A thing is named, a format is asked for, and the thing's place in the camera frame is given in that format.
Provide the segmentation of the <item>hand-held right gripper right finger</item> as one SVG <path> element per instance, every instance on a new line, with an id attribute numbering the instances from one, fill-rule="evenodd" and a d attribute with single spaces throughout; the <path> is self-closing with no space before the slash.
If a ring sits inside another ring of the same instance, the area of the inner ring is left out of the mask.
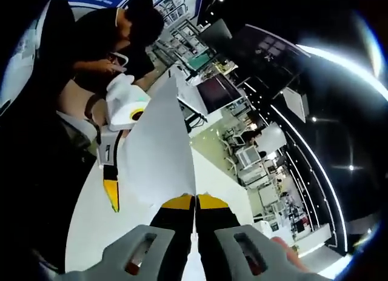
<path id="1" fill-rule="evenodd" d="M 197 196 L 198 251 L 207 280 L 324 280 L 298 269 L 281 245 L 251 225 L 241 225 L 228 204 Z"/>

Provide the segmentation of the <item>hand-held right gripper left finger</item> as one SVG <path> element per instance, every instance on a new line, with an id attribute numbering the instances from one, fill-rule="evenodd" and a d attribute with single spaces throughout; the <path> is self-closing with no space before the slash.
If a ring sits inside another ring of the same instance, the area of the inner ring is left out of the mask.
<path id="1" fill-rule="evenodd" d="M 162 204 L 150 225 L 138 225 L 107 246 L 102 259 L 58 280 L 181 280 L 190 253 L 194 196 Z"/>

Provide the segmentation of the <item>person's left hand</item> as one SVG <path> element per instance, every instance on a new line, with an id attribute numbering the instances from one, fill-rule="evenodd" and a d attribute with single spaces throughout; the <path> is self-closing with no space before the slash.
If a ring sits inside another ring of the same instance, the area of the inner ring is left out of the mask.
<path id="1" fill-rule="evenodd" d="M 97 94 L 92 94 L 85 106 L 84 115 L 89 121 L 93 121 L 98 126 L 103 126 L 106 122 L 107 104 L 106 101 Z"/>

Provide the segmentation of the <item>person's right hand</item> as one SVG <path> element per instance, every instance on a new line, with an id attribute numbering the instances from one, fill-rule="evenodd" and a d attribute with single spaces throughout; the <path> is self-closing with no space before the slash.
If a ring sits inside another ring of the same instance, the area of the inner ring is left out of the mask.
<path id="1" fill-rule="evenodd" d="M 298 257 L 298 254 L 291 249 L 291 247 L 288 246 L 288 244 L 285 243 L 285 241 L 280 237 L 272 237 L 271 241 L 276 242 L 277 244 L 281 245 L 283 250 L 286 252 L 287 260 L 294 264 L 298 269 L 304 272 L 308 272 L 309 270 L 306 268 L 306 266 L 301 262 L 301 260 Z"/>

